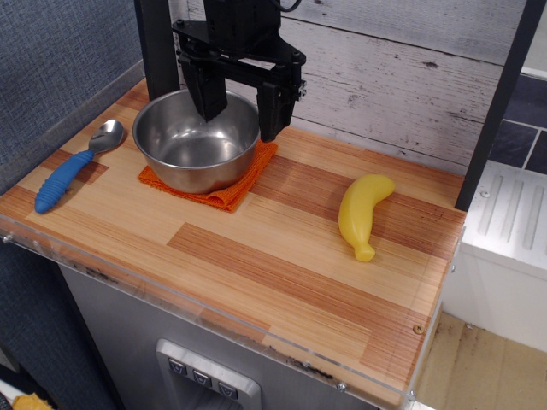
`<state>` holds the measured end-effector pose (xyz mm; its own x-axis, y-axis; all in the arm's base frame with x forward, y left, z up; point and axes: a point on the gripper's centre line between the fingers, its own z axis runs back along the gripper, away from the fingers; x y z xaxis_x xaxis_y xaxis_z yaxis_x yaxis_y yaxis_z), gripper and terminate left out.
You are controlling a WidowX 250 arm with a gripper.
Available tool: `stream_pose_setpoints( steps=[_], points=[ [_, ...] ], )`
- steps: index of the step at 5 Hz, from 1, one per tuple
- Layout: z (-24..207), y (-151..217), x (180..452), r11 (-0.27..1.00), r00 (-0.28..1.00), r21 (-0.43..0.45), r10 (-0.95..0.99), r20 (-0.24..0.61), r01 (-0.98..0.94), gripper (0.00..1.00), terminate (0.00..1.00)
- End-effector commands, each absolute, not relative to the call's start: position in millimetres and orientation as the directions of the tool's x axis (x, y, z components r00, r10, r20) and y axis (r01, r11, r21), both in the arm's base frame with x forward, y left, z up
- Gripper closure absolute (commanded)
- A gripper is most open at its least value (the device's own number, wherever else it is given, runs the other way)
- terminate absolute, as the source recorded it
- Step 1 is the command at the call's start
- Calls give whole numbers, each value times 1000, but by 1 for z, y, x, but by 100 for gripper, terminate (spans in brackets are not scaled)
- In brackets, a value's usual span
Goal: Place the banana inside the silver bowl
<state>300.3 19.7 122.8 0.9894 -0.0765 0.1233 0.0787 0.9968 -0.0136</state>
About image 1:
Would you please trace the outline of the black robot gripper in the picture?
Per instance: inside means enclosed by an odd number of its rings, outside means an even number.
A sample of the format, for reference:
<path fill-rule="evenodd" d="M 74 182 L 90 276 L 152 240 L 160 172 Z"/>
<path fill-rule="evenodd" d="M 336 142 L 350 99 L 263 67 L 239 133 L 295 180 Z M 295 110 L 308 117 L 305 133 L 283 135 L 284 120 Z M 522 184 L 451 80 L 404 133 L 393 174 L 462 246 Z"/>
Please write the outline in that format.
<path fill-rule="evenodd" d="M 306 93 L 302 80 L 303 52 L 288 44 L 279 34 L 281 15 L 295 11 L 300 2 L 281 1 L 205 1 L 204 21 L 177 20 L 173 30 L 179 42 L 187 44 L 179 58 L 183 77 L 197 112 L 211 121 L 226 108 L 225 78 L 215 71 L 215 59 L 251 60 L 273 65 L 285 75 L 285 87 L 263 83 L 257 89 L 261 140 L 273 142 L 291 123 L 294 100 Z"/>

